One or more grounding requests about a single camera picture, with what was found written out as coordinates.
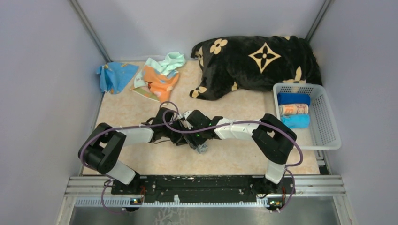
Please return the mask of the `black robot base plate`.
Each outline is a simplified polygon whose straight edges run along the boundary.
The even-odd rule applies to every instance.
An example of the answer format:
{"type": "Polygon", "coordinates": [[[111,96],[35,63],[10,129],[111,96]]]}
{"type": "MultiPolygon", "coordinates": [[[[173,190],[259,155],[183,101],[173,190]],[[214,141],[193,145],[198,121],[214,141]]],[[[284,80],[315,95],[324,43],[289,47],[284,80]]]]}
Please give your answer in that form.
{"type": "Polygon", "coordinates": [[[263,175],[142,175],[128,185],[116,180],[111,187],[113,195],[138,195],[145,203],[254,203],[275,194],[275,205],[282,206],[296,192],[291,177],[274,184],[263,175]]]}

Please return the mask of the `orange polka dot towel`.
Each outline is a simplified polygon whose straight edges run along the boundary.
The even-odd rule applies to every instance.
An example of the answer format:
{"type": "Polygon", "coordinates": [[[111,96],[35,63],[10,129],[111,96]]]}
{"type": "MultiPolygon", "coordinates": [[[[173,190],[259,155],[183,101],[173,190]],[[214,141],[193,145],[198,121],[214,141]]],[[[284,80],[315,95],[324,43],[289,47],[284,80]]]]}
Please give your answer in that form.
{"type": "Polygon", "coordinates": [[[163,75],[155,68],[145,65],[140,73],[134,77],[130,90],[162,103],[169,101],[171,91],[175,88],[178,79],[179,72],[177,70],[172,70],[168,75],[163,75]]]}

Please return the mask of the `blue white patterned towel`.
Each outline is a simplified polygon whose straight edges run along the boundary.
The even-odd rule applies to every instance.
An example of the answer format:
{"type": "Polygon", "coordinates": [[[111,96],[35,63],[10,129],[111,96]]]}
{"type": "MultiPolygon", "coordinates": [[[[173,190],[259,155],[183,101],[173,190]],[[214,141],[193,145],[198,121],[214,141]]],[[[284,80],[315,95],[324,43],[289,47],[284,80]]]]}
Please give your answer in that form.
{"type": "Polygon", "coordinates": [[[200,144],[195,149],[199,154],[205,153],[208,149],[208,145],[206,143],[200,144]]]}

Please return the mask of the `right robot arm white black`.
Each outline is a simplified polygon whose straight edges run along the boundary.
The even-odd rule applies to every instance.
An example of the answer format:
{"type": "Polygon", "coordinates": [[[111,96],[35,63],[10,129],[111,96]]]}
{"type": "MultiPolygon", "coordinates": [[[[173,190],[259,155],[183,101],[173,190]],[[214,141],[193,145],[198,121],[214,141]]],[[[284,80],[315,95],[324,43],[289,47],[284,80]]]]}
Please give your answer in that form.
{"type": "Polygon", "coordinates": [[[253,141],[268,159],[265,189],[270,193],[277,193],[282,188],[287,159],[297,135],[277,117],[266,113],[259,120],[232,120],[222,116],[210,119],[201,111],[193,110],[186,111],[181,119],[187,131],[183,134],[184,138],[198,151],[211,139],[253,141]]]}

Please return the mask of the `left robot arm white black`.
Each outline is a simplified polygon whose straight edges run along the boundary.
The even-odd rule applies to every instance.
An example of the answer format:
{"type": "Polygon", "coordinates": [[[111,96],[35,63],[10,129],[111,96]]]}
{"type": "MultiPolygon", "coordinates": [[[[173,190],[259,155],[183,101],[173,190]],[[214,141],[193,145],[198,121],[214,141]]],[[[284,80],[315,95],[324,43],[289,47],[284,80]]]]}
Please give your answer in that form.
{"type": "Polygon", "coordinates": [[[177,146],[187,144],[182,134],[166,127],[181,127],[173,116],[173,112],[162,107],[156,116],[136,126],[117,128],[100,123],[80,148],[78,157],[84,166],[119,181],[125,191],[135,194],[141,187],[139,174],[118,160],[121,150],[128,145],[154,143],[163,137],[177,146]]]}

